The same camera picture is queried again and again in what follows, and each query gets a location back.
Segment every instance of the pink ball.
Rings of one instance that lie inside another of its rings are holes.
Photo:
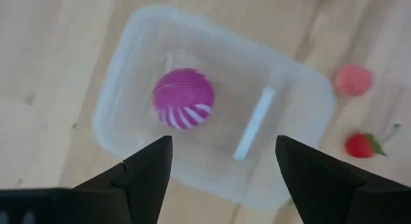
[[[374,74],[358,65],[341,67],[336,75],[335,89],[341,96],[364,95],[374,85]]]
[[[214,107],[214,89],[198,70],[176,69],[164,75],[153,90],[160,121],[178,129],[203,123]]]

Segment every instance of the plastic container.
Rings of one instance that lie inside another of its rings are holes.
[[[216,95],[209,119],[190,130],[165,127],[153,112],[154,85],[179,67],[200,69]],[[334,109],[333,89],[321,74],[203,17],[155,4],[136,11],[123,32],[94,132],[124,158],[172,135],[177,180],[276,209],[289,198],[275,159],[276,136],[318,146]]]

